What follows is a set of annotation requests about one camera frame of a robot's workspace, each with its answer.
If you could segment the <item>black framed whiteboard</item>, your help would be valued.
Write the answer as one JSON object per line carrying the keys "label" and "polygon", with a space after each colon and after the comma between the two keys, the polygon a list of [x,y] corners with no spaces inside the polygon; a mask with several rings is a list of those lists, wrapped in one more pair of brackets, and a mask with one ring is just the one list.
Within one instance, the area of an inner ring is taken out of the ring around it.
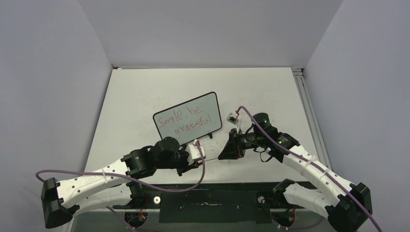
{"label": "black framed whiteboard", "polygon": [[222,128],[218,97],[213,91],[156,112],[152,118],[161,139],[173,137],[180,145]]}

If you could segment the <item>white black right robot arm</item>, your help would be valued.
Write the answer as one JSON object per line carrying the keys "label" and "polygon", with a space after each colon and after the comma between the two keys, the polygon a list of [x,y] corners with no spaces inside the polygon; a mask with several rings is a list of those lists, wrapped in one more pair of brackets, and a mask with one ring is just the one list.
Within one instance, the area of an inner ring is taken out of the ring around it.
{"label": "white black right robot arm", "polygon": [[267,113],[253,115],[252,125],[242,132],[231,129],[219,160],[237,160],[248,149],[262,148],[270,159],[298,172],[316,189],[308,189],[290,179],[273,188],[276,205],[298,205],[326,218],[337,232],[356,232],[372,215],[370,189],[337,175],[287,133],[272,126]]}

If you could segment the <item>white marker pen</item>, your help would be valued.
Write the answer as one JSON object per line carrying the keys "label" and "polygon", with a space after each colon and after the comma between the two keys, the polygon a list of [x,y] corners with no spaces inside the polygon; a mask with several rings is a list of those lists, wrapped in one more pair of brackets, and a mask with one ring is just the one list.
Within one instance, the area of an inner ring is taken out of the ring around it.
{"label": "white marker pen", "polygon": [[217,160],[218,159],[218,157],[213,157],[213,158],[207,158],[207,159],[205,159],[205,161],[211,161],[211,160]]}

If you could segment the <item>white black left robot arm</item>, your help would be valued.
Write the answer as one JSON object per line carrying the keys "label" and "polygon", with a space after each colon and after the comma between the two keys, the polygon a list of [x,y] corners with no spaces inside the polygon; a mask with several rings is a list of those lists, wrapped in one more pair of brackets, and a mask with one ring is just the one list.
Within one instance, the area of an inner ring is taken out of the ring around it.
{"label": "white black left robot arm", "polygon": [[141,185],[160,190],[142,179],[158,169],[175,169],[182,175],[203,163],[205,152],[198,140],[180,145],[173,137],[166,137],[154,145],[131,151],[93,172],[73,172],[71,179],[42,179],[43,173],[69,173],[65,170],[41,170],[36,177],[42,181],[41,201],[47,229],[60,227],[75,216],[98,208],[129,205],[138,208],[144,203]]}

